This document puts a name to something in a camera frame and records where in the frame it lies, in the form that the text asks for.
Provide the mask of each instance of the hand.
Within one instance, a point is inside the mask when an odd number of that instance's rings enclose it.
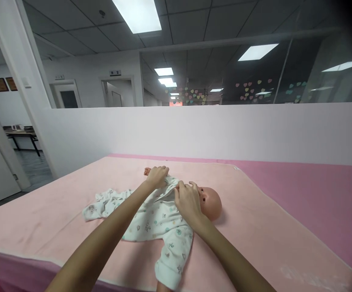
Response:
[[[175,189],[175,203],[181,216],[187,221],[189,226],[195,230],[198,225],[208,219],[202,212],[200,207],[200,195],[197,185],[189,182],[185,185],[181,180]]]
[[[165,177],[168,175],[168,172],[168,167],[153,167],[147,176],[146,182],[148,182],[154,189],[160,189],[166,186]]]

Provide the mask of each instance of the table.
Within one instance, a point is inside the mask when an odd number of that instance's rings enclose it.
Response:
[[[37,148],[37,146],[35,145],[35,141],[38,141],[37,135],[36,133],[27,133],[25,131],[12,131],[12,130],[6,130],[6,136],[9,139],[13,139],[15,146],[17,147],[18,151],[22,150],[21,148],[19,148],[19,145],[17,143],[17,141],[15,140],[16,137],[28,137],[30,138],[31,142],[33,143],[34,149],[36,150],[38,156],[40,156],[39,154],[39,150]]]

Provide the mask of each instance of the baby doll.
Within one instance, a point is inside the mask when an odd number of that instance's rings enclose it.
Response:
[[[145,168],[144,174],[149,172],[150,168]],[[162,238],[164,246],[154,267],[156,278],[169,289],[176,290],[192,246],[193,231],[175,205],[173,189],[179,180],[169,175],[165,180],[167,186],[149,195],[122,239],[137,242]],[[109,189],[96,194],[96,203],[83,210],[84,219],[89,221],[109,216],[131,193],[131,190],[117,193]],[[199,187],[199,195],[203,214],[212,221],[219,218],[222,211],[219,195],[208,187]]]

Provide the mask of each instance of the onesie sleeve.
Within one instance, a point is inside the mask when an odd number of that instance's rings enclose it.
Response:
[[[171,290],[176,290],[179,285],[192,238],[193,231],[187,225],[173,228],[162,237],[164,247],[154,269],[157,280]]]

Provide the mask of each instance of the forearm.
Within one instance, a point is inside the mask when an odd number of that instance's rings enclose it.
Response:
[[[202,220],[195,231],[215,253],[238,292],[275,291],[208,219]]]
[[[46,291],[91,291],[139,207],[154,191],[143,182],[76,249]]]

